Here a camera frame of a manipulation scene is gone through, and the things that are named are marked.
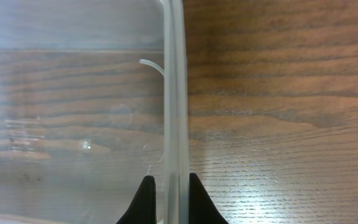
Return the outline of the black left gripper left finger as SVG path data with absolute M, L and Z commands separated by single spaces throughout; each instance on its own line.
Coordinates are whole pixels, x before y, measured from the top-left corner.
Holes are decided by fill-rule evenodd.
M 151 175 L 146 175 L 137 189 L 126 212 L 117 224 L 156 224 L 156 185 Z

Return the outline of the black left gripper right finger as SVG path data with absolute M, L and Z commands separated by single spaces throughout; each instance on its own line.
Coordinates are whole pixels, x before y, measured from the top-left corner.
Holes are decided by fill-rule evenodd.
M 195 173 L 190 173 L 189 224 L 228 224 Z

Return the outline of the clear plastic container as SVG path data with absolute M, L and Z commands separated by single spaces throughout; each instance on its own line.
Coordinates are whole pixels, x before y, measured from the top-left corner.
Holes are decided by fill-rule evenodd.
M 187 223 L 181 1 L 0 0 L 0 223 Z

